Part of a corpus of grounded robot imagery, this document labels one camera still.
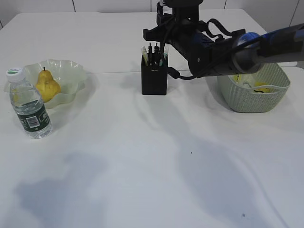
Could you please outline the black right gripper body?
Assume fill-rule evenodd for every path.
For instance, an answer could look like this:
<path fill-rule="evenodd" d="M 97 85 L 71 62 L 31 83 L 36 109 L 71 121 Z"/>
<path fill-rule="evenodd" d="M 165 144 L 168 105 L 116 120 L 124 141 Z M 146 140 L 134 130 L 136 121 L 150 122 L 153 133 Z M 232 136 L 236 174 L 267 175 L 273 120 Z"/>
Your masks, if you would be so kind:
<path fill-rule="evenodd" d="M 143 30 L 146 41 L 169 44 L 188 62 L 190 71 L 205 71 L 209 65 L 209 38 L 203 33 L 206 22 L 186 16 L 179 18 L 172 14 L 157 15 L 157 26 Z"/>

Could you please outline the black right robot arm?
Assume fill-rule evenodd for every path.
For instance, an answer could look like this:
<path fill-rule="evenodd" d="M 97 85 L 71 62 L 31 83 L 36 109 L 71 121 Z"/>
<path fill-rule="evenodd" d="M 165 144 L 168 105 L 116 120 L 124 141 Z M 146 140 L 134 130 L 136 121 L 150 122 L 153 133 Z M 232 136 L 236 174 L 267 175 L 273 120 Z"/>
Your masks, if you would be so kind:
<path fill-rule="evenodd" d="M 304 26 L 282 28 L 264 35 L 244 29 L 227 31 L 216 19 L 208 22 L 190 19 L 178 21 L 165 14 L 157 27 L 143 30 L 146 41 L 170 44 L 188 62 L 191 76 L 182 76 L 168 67 L 173 78 L 193 80 L 207 76 L 253 74 L 264 64 L 302 61 L 304 59 Z"/>

